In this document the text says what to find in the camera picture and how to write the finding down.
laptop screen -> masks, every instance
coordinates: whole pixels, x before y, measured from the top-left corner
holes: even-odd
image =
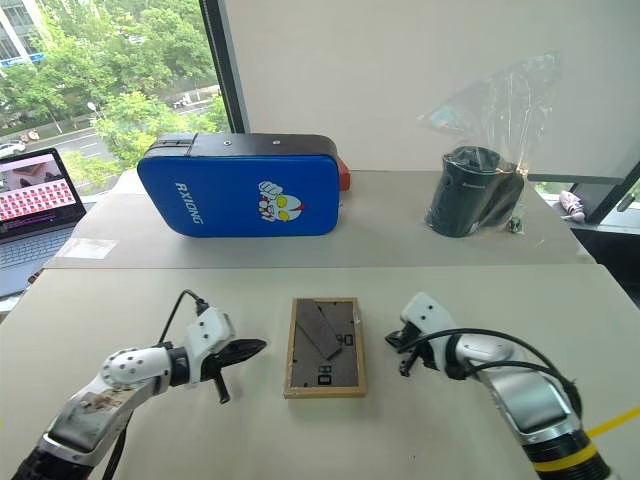
[[[0,160],[0,240],[74,223],[85,213],[55,149]]]

clear plastic bag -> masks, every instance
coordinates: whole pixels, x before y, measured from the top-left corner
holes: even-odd
[[[427,224],[448,236],[505,224],[522,231],[521,192],[542,141],[560,78],[560,56],[532,57],[453,95],[419,121],[457,137]]]

yellow stripe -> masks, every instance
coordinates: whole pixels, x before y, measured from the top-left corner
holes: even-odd
[[[623,423],[626,423],[629,420],[633,420],[635,417],[639,415],[640,415],[640,407],[632,408],[628,412],[625,412],[622,415],[612,420],[609,420],[608,422],[603,423],[602,425],[598,425],[597,427],[592,428],[587,432],[587,435],[589,435],[590,437],[597,437],[598,435],[607,433],[609,430],[618,428]]]
[[[589,445],[584,447],[579,452],[573,453],[564,458],[551,460],[550,462],[532,463],[533,468],[535,468],[538,472],[557,472],[558,470],[565,470],[567,468],[575,467],[576,465],[589,460],[596,453],[598,453],[598,450],[596,450],[596,446],[593,443],[589,442]]]

table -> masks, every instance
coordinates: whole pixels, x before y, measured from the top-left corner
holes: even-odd
[[[424,224],[440,172],[353,172],[329,235],[189,238],[172,231],[135,171],[80,222],[76,238],[115,240],[104,259],[56,257],[48,268],[398,267],[593,263],[567,225],[526,186],[524,235],[495,230],[467,238]]]
[[[183,288],[227,311],[258,357],[227,369],[231,403],[212,384],[179,387],[136,411],[118,478],[537,478],[472,381],[416,367],[397,373],[383,336],[417,291],[461,326],[508,331],[577,378],[587,428],[637,406],[640,313],[599,265],[417,268],[49,269],[0,328],[0,478],[8,478],[65,400],[113,351],[153,344]],[[284,400],[291,301],[359,299],[369,393]],[[168,338],[181,343],[191,307]],[[623,478],[640,477],[629,422],[596,444]],[[100,478],[103,462],[94,478]]]

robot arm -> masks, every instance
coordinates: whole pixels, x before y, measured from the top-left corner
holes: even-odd
[[[202,302],[183,347],[170,342],[109,356],[96,377],[64,406],[20,465],[14,479],[84,479],[100,463],[133,411],[169,386],[213,379],[220,402],[229,401],[222,368],[247,360],[261,340],[233,340],[229,317]]]
[[[409,376],[415,361],[422,358],[426,367],[450,378],[472,376],[482,382],[541,479],[619,479],[555,384],[539,371],[521,366],[526,357],[516,343],[486,334],[461,334],[465,329],[457,329],[449,313],[424,293],[405,307],[401,320],[403,330],[386,337],[399,353],[408,352],[400,373]],[[444,335],[421,340],[438,332]]]

